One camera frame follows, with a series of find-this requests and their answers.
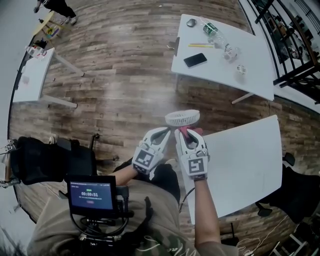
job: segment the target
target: white desk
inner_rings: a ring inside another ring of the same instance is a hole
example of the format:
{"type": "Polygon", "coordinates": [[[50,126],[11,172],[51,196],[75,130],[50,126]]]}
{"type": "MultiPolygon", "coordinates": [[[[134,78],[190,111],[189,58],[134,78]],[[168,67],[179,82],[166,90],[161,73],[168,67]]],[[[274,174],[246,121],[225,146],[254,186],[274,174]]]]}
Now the white desk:
{"type": "Polygon", "coordinates": [[[198,23],[194,27],[188,27],[187,21],[197,19],[192,15],[182,14],[178,37],[180,37],[177,56],[173,56],[171,71],[180,75],[186,75],[213,81],[248,92],[247,95],[233,101],[235,104],[249,96],[258,95],[267,100],[274,100],[273,70],[269,60],[267,44],[261,38],[254,36],[236,27],[209,19],[220,30],[231,47],[238,47],[241,53],[229,63],[223,58],[225,49],[188,47],[191,43],[208,43],[207,35],[202,31],[198,23]],[[207,62],[194,67],[187,67],[185,58],[203,53],[207,62]],[[247,68],[246,75],[237,73],[237,66],[244,65],[247,68]]]}
{"type": "MultiPolygon", "coordinates": [[[[276,115],[204,136],[204,140],[210,154],[207,182],[218,217],[254,204],[280,188],[282,147],[276,115]]],[[[195,184],[180,167],[188,192],[195,184]]],[[[194,191],[187,200],[194,224],[194,191]]]]}
{"type": "Polygon", "coordinates": [[[69,63],[60,55],[55,53],[55,48],[51,48],[47,51],[43,59],[31,58],[25,66],[24,72],[21,74],[18,89],[14,91],[13,102],[51,102],[68,107],[76,108],[77,104],[62,100],[59,98],[51,97],[49,95],[42,95],[42,89],[45,83],[48,68],[52,57],[55,57],[59,62],[66,65],[79,76],[84,76],[84,72],[69,63]],[[29,78],[28,83],[24,83],[23,76],[29,78]]]}

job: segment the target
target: black smartphone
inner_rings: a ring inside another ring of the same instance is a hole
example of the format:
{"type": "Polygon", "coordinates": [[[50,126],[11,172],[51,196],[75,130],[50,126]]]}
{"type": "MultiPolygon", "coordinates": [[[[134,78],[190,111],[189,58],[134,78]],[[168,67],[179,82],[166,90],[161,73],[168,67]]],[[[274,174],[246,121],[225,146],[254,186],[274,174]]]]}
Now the black smartphone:
{"type": "Polygon", "coordinates": [[[206,61],[207,61],[207,58],[204,56],[203,53],[199,53],[184,59],[184,62],[188,66],[188,68],[191,68],[195,65],[198,65],[206,61]]]}

